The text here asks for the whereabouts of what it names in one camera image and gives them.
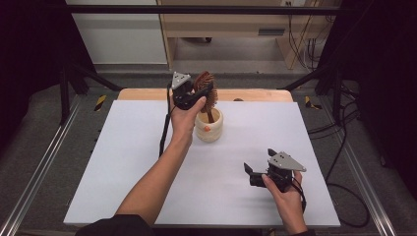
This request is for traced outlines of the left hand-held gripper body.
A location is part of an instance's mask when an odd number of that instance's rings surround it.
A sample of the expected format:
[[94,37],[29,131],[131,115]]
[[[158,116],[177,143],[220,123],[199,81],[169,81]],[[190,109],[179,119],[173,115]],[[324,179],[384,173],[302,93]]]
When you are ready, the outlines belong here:
[[193,92],[193,82],[190,75],[175,72],[171,88],[174,104],[182,110],[192,108],[202,97],[199,93]]

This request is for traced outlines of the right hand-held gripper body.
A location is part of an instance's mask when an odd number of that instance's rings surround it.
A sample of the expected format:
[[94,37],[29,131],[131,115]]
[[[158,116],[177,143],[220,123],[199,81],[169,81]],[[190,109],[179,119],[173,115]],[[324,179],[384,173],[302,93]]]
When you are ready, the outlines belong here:
[[294,171],[306,172],[307,169],[284,151],[278,152],[273,157],[269,157],[266,175],[275,183],[281,192],[285,193],[290,187],[293,187],[299,193],[302,193],[300,184],[295,185]]

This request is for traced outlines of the brown wooden hairbrush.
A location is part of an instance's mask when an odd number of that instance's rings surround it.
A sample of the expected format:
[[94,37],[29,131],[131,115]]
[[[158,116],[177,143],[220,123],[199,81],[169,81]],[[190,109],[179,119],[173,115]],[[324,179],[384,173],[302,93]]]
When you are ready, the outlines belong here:
[[204,89],[209,89],[206,105],[202,108],[202,112],[206,113],[208,116],[208,122],[213,123],[214,118],[212,116],[211,110],[215,107],[215,104],[218,100],[216,82],[214,75],[208,71],[201,72],[194,81],[194,91],[203,91]]

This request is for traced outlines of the cream cup with orange dot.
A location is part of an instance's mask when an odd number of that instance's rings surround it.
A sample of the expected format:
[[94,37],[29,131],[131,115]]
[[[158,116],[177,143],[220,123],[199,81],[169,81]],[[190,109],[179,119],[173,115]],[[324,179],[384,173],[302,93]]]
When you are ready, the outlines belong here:
[[206,143],[213,143],[217,141],[223,128],[223,114],[220,110],[214,108],[211,111],[213,123],[209,122],[209,117],[206,113],[200,112],[195,120],[195,134],[197,137]]

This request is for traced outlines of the person's right hand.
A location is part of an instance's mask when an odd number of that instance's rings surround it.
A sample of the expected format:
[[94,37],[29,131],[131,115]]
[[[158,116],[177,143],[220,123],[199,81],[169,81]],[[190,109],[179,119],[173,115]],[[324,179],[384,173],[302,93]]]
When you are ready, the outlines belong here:
[[302,225],[304,218],[300,194],[296,190],[288,190],[282,193],[266,174],[262,175],[262,179],[275,201],[283,223]]

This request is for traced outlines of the person's left hand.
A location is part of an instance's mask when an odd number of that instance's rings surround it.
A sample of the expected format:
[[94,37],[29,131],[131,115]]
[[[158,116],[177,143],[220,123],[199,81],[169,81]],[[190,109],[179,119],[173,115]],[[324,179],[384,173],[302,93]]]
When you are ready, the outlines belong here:
[[172,139],[190,143],[195,127],[195,119],[197,114],[206,105],[207,99],[202,96],[197,102],[188,110],[182,110],[174,107],[170,112],[173,135]]

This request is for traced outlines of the white board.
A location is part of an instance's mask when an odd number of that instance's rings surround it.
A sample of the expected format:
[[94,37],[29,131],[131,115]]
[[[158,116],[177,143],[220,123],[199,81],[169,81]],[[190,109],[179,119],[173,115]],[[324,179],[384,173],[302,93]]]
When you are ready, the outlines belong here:
[[[244,171],[263,172],[268,150],[284,151],[306,167],[304,217],[311,227],[339,220],[295,102],[220,101],[220,138],[194,138],[156,221],[158,227],[278,226],[270,192],[253,187]],[[82,226],[110,217],[158,159],[167,105],[156,100],[112,103],[80,185],[64,218]]]

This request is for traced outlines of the wooden table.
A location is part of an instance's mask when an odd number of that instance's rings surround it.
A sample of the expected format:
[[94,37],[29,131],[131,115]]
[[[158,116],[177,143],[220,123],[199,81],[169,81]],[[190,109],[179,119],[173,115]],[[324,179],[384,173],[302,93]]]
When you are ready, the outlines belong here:
[[[285,89],[264,88],[220,88],[217,91],[219,101],[232,101],[237,98],[243,101],[277,101],[292,102],[291,93]],[[165,100],[165,88],[124,88],[118,100]]]

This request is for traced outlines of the light wooden desk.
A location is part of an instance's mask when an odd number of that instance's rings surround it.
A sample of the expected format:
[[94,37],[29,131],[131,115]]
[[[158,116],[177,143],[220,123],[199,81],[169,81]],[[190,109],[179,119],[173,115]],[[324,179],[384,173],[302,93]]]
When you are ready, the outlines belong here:
[[[159,6],[338,7],[342,0],[156,0]],[[324,16],[162,14],[164,36],[272,37],[286,67],[294,69],[311,38],[325,39],[332,23]]]

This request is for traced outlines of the black horizontal bar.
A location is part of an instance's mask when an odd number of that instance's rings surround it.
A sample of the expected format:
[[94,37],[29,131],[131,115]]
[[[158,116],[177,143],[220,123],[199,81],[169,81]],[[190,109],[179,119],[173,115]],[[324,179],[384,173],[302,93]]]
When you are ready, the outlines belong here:
[[190,5],[68,5],[64,9],[78,14],[212,14],[212,15],[313,15],[337,16],[349,9],[339,7],[250,7]]

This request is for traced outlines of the white cabinet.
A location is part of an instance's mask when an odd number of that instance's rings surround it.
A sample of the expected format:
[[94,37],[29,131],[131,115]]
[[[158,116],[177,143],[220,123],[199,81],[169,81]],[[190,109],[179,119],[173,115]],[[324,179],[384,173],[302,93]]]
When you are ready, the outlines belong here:
[[159,15],[73,14],[94,64],[166,64]]

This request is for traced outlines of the black metal stand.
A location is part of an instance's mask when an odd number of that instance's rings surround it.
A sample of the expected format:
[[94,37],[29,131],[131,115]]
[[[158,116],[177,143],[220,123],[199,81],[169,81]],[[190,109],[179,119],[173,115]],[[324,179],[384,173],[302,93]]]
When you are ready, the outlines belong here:
[[315,71],[307,74],[301,79],[283,87],[284,90],[292,91],[306,84],[312,79],[317,79],[315,88],[317,95],[326,95],[332,89],[332,110],[331,116],[337,125],[341,125],[340,101],[342,78],[338,64],[326,63]]
[[121,91],[123,89],[122,87],[119,87],[106,80],[97,72],[88,70],[80,65],[69,64],[67,66],[64,66],[59,74],[61,97],[61,125],[63,125],[69,119],[70,116],[69,86],[73,87],[76,94],[86,94],[89,91],[89,86],[85,82],[85,78],[93,79],[95,82],[113,91]]

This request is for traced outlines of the black curtain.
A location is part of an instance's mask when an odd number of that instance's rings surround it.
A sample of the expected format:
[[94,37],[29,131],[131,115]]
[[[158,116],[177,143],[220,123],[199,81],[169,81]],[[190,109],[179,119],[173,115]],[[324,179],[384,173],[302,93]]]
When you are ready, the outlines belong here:
[[382,156],[417,199],[417,0],[342,0],[364,13],[335,18],[321,62],[349,32],[341,76],[359,84],[359,107]]
[[[59,84],[62,69],[39,20],[24,7],[67,5],[66,0],[0,0],[0,152],[11,142],[29,109],[30,97]],[[95,72],[73,16],[39,11],[48,32],[62,43],[65,59]]]

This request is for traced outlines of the person's black clothing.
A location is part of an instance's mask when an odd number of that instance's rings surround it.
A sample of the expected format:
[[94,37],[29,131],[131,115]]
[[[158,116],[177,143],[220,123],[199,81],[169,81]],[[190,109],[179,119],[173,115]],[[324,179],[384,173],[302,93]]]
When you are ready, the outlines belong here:
[[75,236],[262,236],[252,229],[151,228],[139,215],[116,214],[80,228]]

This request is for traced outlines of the aluminium rail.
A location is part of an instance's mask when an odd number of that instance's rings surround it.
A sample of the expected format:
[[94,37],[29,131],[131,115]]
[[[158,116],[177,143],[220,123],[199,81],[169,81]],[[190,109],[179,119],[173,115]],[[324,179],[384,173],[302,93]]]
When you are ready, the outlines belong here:
[[31,175],[23,193],[19,197],[19,200],[15,204],[6,221],[0,227],[0,236],[15,236],[17,233],[31,203],[33,202],[34,197],[36,196],[51,164],[55,159],[57,152],[62,146],[83,101],[84,98],[80,95],[76,95],[73,98],[68,118],[58,126],[53,139],[49,143],[40,162]]
[[381,236],[397,236],[396,231],[353,147],[349,142],[343,145],[345,161],[355,179],[358,189]]

